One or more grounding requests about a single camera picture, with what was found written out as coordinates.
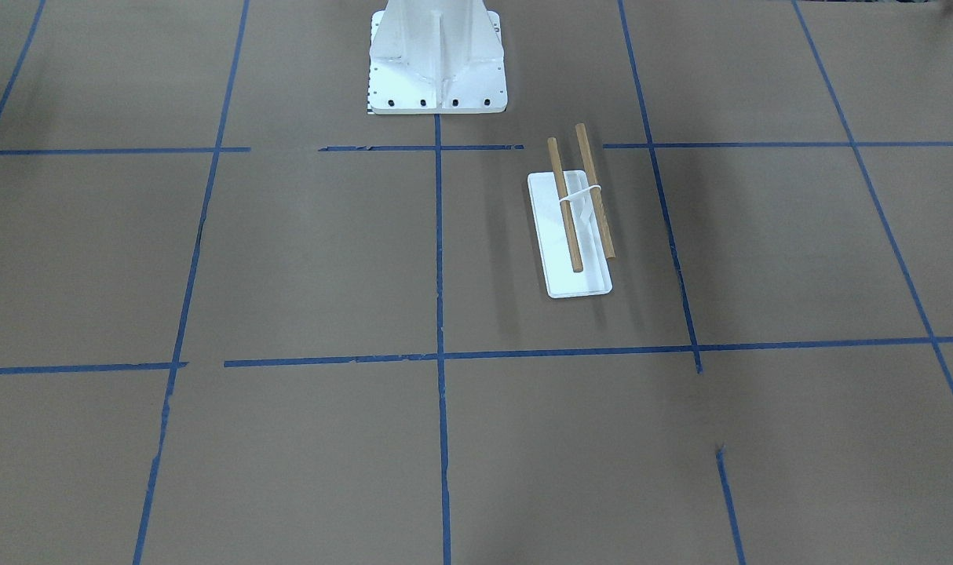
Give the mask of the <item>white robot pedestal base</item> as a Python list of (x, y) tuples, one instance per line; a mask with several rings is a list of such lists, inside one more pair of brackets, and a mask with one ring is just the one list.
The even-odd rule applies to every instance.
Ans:
[(502, 22), (484, 1), (389, 1), (373, 13), (370, 32), (370, 114), (498, 114), (508, 107)]

